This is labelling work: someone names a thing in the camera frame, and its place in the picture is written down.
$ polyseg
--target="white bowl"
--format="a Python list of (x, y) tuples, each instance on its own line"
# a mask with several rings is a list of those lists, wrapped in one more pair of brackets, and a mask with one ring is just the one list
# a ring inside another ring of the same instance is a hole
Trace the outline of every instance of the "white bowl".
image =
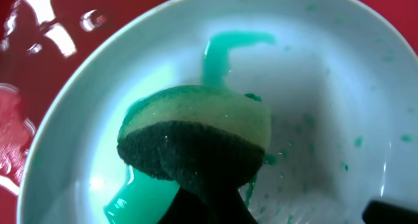
[(418, 59), (388, 21), (357, 0), (171, 0), (111, 36), (60, 91), (29, 152), (18, 223), (106, 223), (110, 202), (156, 222), (178, 186), (140, 174), (134, 204), (112, 200), (132, 182), (118, 129), (137, 99), (200, 84), (208, 41), (226, 31), (270, 38), (214, 57), (231, 68), (229, 88), (272, 108), (277, 163), (258, 173), (256, 219), (362, 223), (370, 199), (418, 202)]

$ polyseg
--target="dark object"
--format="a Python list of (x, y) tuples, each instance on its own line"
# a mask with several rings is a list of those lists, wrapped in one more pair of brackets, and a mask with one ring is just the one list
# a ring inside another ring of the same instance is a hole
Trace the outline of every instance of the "dark object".
[(129, 133), (119, 141), (118, 153), (128, 165), (176, 180), (198, 196), (214, 223), (257, 223), (237, 189), (263, 164), (260, 147), (201, 123), (166, 121)]
[(366, 224), (377, 223), (418, 223), (418, 213), (385, 202), (371, 201), (362, 215)]
[(163, 218), (158, 224), (210, 223), (208, 209), (194, 194), (180, 188)]

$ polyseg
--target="green splatter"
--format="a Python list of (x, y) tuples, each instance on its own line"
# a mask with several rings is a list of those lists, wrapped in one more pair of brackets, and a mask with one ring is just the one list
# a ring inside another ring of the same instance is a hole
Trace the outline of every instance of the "green splatter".
[(287, 224), (292, 224), (293, 221), (293, 215), (289, 215), (289, 217), (287, 218)]
[(251, 202), (251, 197), (254, 194), (254, 187), (255, 187), (255, 182), (257, 181), (257, 175), (255, 175), (248, 183), (248, 190), (246, 192), (246, 207), (248, 208), (249, 203)]
[(363, 144), (363, 137), (362, 136), (358, 136), (355, 140), (354, 140), (354, 146), (356, 148), (360, 148)]
[(234, 48), (258, 43), (274, 44), (273, 35), (256, 31), (225, 31), (210, 39), (203, 57), (202, 83), (206, 86), (225, 88), (224, 77), (229, 73), (229, 52)]
[(264, 158), (264, 164), (265, 165), (275, 165), (276, 163), (277, 163), (276, 156), (274, 156), (272, 154), (266, 154), (266, 156)]
[(316, 4), (308, 5), (305, 8), (305, 10), (308, 11), (308, 12), (313, 12), (313, 11), (315, 11), (317, 9), (318, 9), (318, 5), (316, 5)]
[(303, 120), (306, 122), (306, 124), (311, 127), (311, 129), (316, 128), (316, 120), (313, 115), (311, 114), (305, 114), (303, 115)]
[(287, 156), (289, 155), (289, 151), (284, 148), (279, 152), (279, 155), (282, 155), (285, 159), (287, 159)]
[(302, 126), (300, 124), (296, 124), (296, 126), (295, 126), (295, 133), (297, 135), (301, 135), (302, 134)]
[(410, 135), (402, 135), (402, 136), (400, 137), (400, 139), (401, 139), (403, 142), (412, 142), (412, 136), (410, 136)]
[(288, 51), (290, 51), (290, 50), (292, 50), (292, 47), (290, 47), (290, 46), (286, 46), (286, 47), (284, 48), (284, 51), (285, 51), (285, 52), (288, 52)]
[(245, 96), (250, 98), (250, 99), (253, 99), (254, 101), (258, 101), (260, 103), (263, 101), (260, 96), (257, 96), (254, 93), (246, 93)]
[(393, 56), (384, 56), (383, 61), (386, 62), (386, 63), (391, 63), (391, 62), (394, 61), (394, 57)]
[(316, 145), (315, 142), (310, 142), (309, 143), (309, 154), (314, 156), (316, 152)]
[(343, 169), (345, 169), (346, 171), (348, 171), (348, 165), (346, 164), (346, 162), (341, 161), (340, 162), (340, 167), (343, 168)]
[(335, 18), (335, 20), (334, 20), (334, 23), (335, 24), (338, 24), (338, 25), (342, 25), (342, 24), (344, 24), (346, 22), (346, 20), (345, 19), (343, 19), (343, 18)]

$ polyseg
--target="green droplet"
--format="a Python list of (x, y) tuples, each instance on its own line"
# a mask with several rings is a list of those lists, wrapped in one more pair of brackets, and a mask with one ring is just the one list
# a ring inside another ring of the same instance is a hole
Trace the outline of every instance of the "green droplet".
[(284, 51), (285, 51), (285, 52), (288, 52), (288, 51), (290, 51), (290, 50), (292, 50), (292, 47), (290, 47), (290, 46), (286, 46), (286, 47), (284, 48)]
[(391, 62), (394, 61), (394, 57), (393, 56), (384, 56), (383, 61), (386, 62), (386, 63), (391, 63)]
[(342, 25), (346, 21), (343, 18), (335, 18), (334, 22), (335, 22), (335, 24)]
[(301, 134), (302, 134), (302, 126), (301, 126), (300, 124), (297, 124), (297, 125), (295, 126), (295, 133), (296, 133), (297, 135), (301, 135)]
[(305, 114), (303, 115), (303, 120), (306, 122), (306, 124), (311, 127), (311, 129), (316, 128), (316, 120), (315, 117), (311, 114)]
[(266, 156), (264, 158), (264, 164), (265, 165), (275, 165), (276, 163), (277, 163), (276, 156), (274, 156), (272, 154), (266, 154)]
[(309, 154), (310, 154), (311, 156), (314, 156), (314, 155), (315, 155), (315, 151), (316, 151), (316, 145), (315, 145), (315, 142), (310, 142), (310, 143), (309, 143)]
[(402, 135), (400, 139), (404, 142), (412, 142), (412, 136), (410, 135)]
[(248, 97), (248, 98), (250, 98), (250, 99), (253, 99), (254, 101), (258, 101), (258, 102), (260, 102), (261, 103), (261, 97), (260, 96), (257, 96), (256, 94), (254, 94), (254, 93), (246, 93), (244, 96), (246, 96), (246, 97)]
[(360, 148), (363, 144), (363, 137), (362, 136), (358, 136), (355, 141), (354, 141), (354, 146), (356, 148)]
[(315, 10), (317, 10), (318, 9), (318, 6), (316, 5), (316, 4), (311, 4), (311, 5), (308, 5), (308, 6), (306, 6), (306, 8), (305, 8), (305, 10), (306, 11), (308, 11), (308, 12), (313, 12), (313, 11), (315, 11)]
[(249, 203), (251, 202), (251, 197), (254, 194), (254, 187), (255, 187), (255, 182), (257, 181), (257, 175), (255, 175), (248, 183), (248, 190), (246, 192), (246, 207), (248, 208)]
[(287, 224), (292, 224), (293, 221), (293, 215), (289, 215), (289, 218), (287, 218)]

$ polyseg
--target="water droplet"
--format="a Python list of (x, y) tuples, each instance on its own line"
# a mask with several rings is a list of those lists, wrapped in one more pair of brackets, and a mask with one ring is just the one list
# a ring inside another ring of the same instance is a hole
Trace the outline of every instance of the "water droplet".
[(107, 22), (108, 18), (96, 9), (83, 14), (80, 18), (80, 26), (84, 31), (90, 32)]
[(27, 53), (28, 55), (31, 55), (31, 54), (37, 54), (37, 53), (39, 53), (41, 50), (42, 50), (42, 45), (40, 45), (40, 44), (34, 44), (34, 45), (32, 45), (30, 48), (28, 48), (28, 49), (26, 50), (26, 53)]

